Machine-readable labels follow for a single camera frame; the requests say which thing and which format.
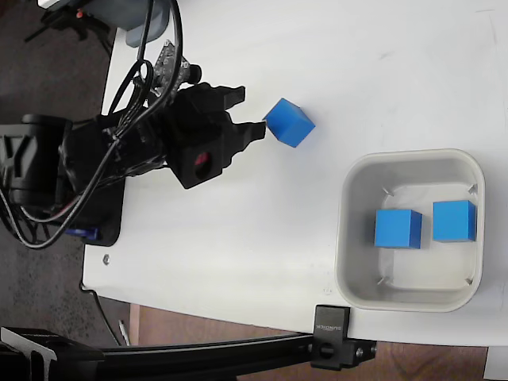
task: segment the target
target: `plastic bin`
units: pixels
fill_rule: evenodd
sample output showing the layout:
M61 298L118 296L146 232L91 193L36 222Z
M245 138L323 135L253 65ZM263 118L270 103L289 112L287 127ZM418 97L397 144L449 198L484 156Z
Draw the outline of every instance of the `plastic bin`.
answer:
M452 200L470 200L476 205L475 241L433 241L433 203ZM421 248L375 247L378 209L421 213ZM337 240L338 288L352 306L363 309L456 310L479 286L484 221L485 179L466 152L438 149L365 156L344 181Z

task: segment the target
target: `dark carpet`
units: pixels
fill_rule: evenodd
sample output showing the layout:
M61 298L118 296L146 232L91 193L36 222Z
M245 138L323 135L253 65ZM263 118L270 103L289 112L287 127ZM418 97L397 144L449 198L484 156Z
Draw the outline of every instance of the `dark carpet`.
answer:
M78 42L72 30L49 30L25 44L43 12L32 1L0 14L0 124L18 123L23 114L81 120L101 110L109 58L95 35ZM0 326L49 329L84 344L114 346L92 296L79 292L83 251L70 237L31 251L0 227ZM102 301L116 330L118 319L128 322L128 304Z

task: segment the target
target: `floor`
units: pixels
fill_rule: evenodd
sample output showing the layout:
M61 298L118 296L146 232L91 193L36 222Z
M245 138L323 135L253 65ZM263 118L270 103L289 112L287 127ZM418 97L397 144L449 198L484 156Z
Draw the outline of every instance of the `floor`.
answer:
M108 58L91 37L48 31L23 38L43 13L35 1L0 0L0 123L41 113L74 120L100 111ZM112 346L91 296L78 292L83 246L66 237L43 252L29 251L0 229L0 326L50 329L95 346ZM112 322L129 320L129 305L104 300ZM213 321L145 307L131 332L140 344L183 344L262 337L279 331ZM380 343L377 358L352 370L319 371L308 364L242 376L243 380L483 379L486 348Z
M91 36L47 31L25 44L44 11L36 1L0 0L0 124L23 114L85 119L101 110L109 58ZM87 344L114 346L92 296L78 289L83 245L65 237L29 251L0 229L0 326L49 329ZM129 305L104 301L106 314L129 320Z

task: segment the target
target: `black mount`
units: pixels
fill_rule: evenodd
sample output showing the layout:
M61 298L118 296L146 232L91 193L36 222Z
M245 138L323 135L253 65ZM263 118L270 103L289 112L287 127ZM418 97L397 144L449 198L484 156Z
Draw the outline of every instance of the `black mount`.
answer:
M347 338L349 308L317 306L314 335L95 349L43 329L2 328L0 367L19 380L159 381L235 379L310 361L339 371L375 357L375 341Z

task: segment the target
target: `blue block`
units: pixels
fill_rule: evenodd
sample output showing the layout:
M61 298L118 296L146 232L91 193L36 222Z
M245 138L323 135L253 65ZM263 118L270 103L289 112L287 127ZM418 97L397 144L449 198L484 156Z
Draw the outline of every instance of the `blue block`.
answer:
M474 241L476 239L476 206L468 200L435 202L433 206L435 241Z
M420 248L421 214L414 210L378 210L375 213L375 246Z
M291 147L299 145L315 127L302 109L284 98L277 102L264 120L275 137Z

